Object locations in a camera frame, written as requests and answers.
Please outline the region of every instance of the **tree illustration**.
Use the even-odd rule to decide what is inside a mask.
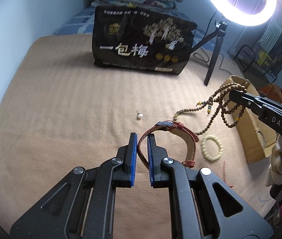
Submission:
[[[158,23],[153,23],[152,25],[146,25],[143,33],[150,38],[150,44],[153,43],[155,37],[160,37],[161,40],[171,41],[171,43],[165,46],[170,50],[174,49],[176,43],[184,41],[181,30],[176,27],[171,17],[166,20],[160,20]]]

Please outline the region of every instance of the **brown bead necklace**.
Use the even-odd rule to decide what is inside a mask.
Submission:
[[[203,129],[201,132],[196,132],[195,134],[198,135],[198,136],[204,134],[210,128],[214,118],[217,116],[217,114],[219,113],[220,110],[221,110],[221,117],[222,117],[223,122],[225,123],[225,125],[227,127],[229,127],[229,128],[233,128],[233,127],[235,127],[237,125],[237,123],[239,122],[239,119],[241,118],[241,116],[243,115],[244,110],[245,110],[245,106],[242,106],[242,109],[241,109],[240,113],[237,115],[236,120],[232,124],[229,124],[227,122],[227,120],[225,118],[225,114],[231,114],[232,112],[237,110],[238,107],[240,106],[240,104],[237,103],[232,109],[227,110],[226,107],[229,104],[230,99],[228,98],[223,103],[224,96],[226,94],[228,94],[230,91],[233,91],[233,90],[243,91],[244,93],[247,92],[247,90],[245,89],[245,87],[243,85],[240,85],[240,84],[234,83],[234,82],[228,83],[226,85],[223,85],[219,89],[217,89],[215,91],[215,93],[213,95],[211,95],[210,98],[207,101],[199,102],[198,104],[201,105],[200,107],[197,107],[197,108],[194,108],[194,109],[183,109],[183,110],[180,110],[180,111],[176,112],[174,117],[173,117],[173,120],[176,121],[177,117],[179,115],[181,115],[182,113],[184,113],[184,112],[196,112],[196,111],[199,111],[199,110],[205,108],[207,105],[208,105],[207,112],[210,113],[213,103],[214,102],[215,103],[218,102],[219,105],[216,108],[215,113],[212,115],[212,117],[211,117],[209,123],[207,124],[206,128]]]

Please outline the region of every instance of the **open cardboard box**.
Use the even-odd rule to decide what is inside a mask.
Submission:
[[[244,85],[248,93],[259,96],[258,91],[249,80],[236,75],[230,76],[222,84],[222,86],[231,82]],[[228,107],[233,108],[235,105],[236,103],[230,102]],[[231,114],[233,120],[237,118],[240,110],[241,106]],[[246,161],[248,163],[258,162],[271,155],[272,147],[276,143],[276,132],[263,122],[259,121],[258,116],[255,115],[250,109],[246,108],[236,127],[239,131]]]

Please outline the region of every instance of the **silver screw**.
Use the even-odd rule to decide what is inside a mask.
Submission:
[[[83,168],[82,167],[76,167],[73,169],[74,174],[81,174],[83,173]]]
[[[163,162],[164,162],[165,164],[171,164],[171,163],[173,163],[173,159],[170,158],[170,157],[166,157],[166,158],[163,159]]]
[[[210,175],[212,171],[209,168],[204,167],[201,169],[201,173],[204,175]]]
[[[122,160],[119,157],[114,157],[114,158],[112,158],[112,163],[113,164],[120,164],[120,163],[122,163]]]

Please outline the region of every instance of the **gold circle badge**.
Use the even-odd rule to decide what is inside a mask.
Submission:
[[[174,57],[171,58],[171,61],[173,63],[176,63],[177,61],[179,61],[179,58],[177,56],[174,56]]]
[[[165,62],[170,61],[170,59],[171,59],[171,56],[170,56],[170,55],[165,55],[165,56],[164,56],[164,61],[165,61]]]
[[[162,55],[161,53],[157,53],[157,54],[155,55],[155,58],[156,58],[157,60],[161,60],[161,59],[163,58],[163,55]]]

